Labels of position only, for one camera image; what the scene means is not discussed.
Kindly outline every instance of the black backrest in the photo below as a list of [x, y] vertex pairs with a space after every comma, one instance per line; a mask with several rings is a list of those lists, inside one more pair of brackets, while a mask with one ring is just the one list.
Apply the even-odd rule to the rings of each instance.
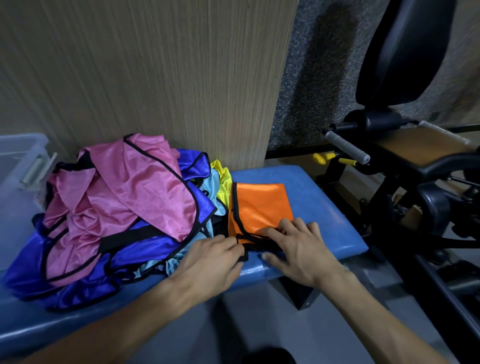
[[416, 100], [444, 59], [456, 0], [391, 0], [360, 70], [356, 99], [368, 108]]

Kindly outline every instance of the gray carpeted wall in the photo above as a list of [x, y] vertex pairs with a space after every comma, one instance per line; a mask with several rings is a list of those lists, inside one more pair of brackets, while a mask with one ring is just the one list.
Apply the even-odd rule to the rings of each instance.
[[[388, 0], [299, 0], [269, 150], [323, 142], [355, 102], [363, 57]], [[437, 76], [403, 115], [439, 125], [480, 123], [480, 1], [458, 0]]]

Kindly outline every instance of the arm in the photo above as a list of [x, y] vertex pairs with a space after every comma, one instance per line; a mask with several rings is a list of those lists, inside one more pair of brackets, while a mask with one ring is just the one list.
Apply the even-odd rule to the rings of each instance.
[[285, 252], [287, 262], [272, 253], [262, 258], [296, 282], [319, 289], [340, 311], [377, 364], [420, 364], [448, 361], [378, 303], [325, 246], [316, 223], [282, 219], [283, 234], [263, 233]]
[[227, 290], [240, 275], [244, 249], [223, 235], [195, 242], [178, 269], [138, 300], [54, 344], [25, 363], [123, 363], [193, 306]]

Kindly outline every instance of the left hand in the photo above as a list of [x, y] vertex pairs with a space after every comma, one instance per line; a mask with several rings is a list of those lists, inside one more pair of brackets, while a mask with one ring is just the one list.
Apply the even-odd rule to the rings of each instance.
[[218, 235], [198, 240], [169, 279], [188, 291], [193, 307], [226, 291], [235, 282], [243, 265], [237, 261], [244, 252], [243, 245], [233, 237]]

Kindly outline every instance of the blue padded bench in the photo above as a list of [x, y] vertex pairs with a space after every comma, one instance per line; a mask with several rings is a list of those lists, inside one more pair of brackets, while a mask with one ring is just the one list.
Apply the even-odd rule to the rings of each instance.
[[[338, 259], [367, 250], [362, 238], [347, 219], [300, 167], [276, 166], [242, 170], [233, 172], [232, 178], [243, 183], [283, 183], [293, 216], [300, 217], [305, 222], [318, 222], [325, 244]], [[240, 278], [231, 289], [281, 276], [278, 270], [269, 267], [259, 255], [249, 254]], [[107, 316], [160, 280], [160, 276], [150, 276], [124, 286], [119, 294], [94, 306], [64, 314], [46, 312], [33, 302], [21, 302], [0, 287], [0, 358], [35, 350]]]

